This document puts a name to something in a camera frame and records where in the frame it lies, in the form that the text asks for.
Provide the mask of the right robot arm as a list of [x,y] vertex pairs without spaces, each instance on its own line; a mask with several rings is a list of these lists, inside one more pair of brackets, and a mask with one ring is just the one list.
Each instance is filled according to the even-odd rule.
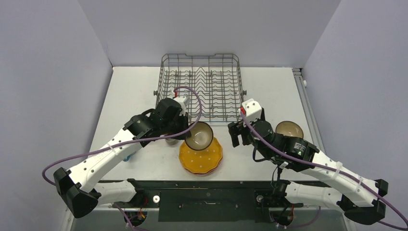
[[277,205],[304,204],[331,208],[350,220],[372,225],[385,217],[386,204],[378,199],[388,193],[388,183],[382,179],[360,177],[327,157],[308,141],[275,133],[265,120],[252,123],[244,121],[228,124],[232,145],[252,145],[253,154],[260,153],[262,161],[271,161],[278,168],[291,169],[312,176],[326,184],[325,187],[309,186],[277,179],[272,182],[272,201]]

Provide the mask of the dark patterned cream bowl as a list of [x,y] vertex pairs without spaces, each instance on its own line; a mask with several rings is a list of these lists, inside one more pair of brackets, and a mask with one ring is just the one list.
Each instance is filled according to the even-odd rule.
[[205,122],[198,122],[190,130],[191,136],[185,139],[186,145],[195,151],[207,149],[214,139],[211,126]]

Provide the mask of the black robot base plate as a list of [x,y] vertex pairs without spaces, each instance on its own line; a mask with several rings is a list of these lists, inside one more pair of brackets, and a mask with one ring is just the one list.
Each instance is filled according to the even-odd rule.
[[267,209],[291,208],[270,181],[132,180],[136,196],[121,208],[157,211],[159,222],[267,221]]

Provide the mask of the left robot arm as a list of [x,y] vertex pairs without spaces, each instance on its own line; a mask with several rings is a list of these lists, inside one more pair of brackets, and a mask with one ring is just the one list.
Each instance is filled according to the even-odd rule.
[[127,202],[138,207],[143,193],[131,180],[101,183],[101,179],[126,157],[147,146],[154,138],[182,140],[190,135],[183,133],[189,127],[186,107],[188,96],[161,100],[153,109],[133,116],[98,153],[69,168],[59,168],[54,174],[57,193],[75,218],[89,214],[96,206],[114,202]]

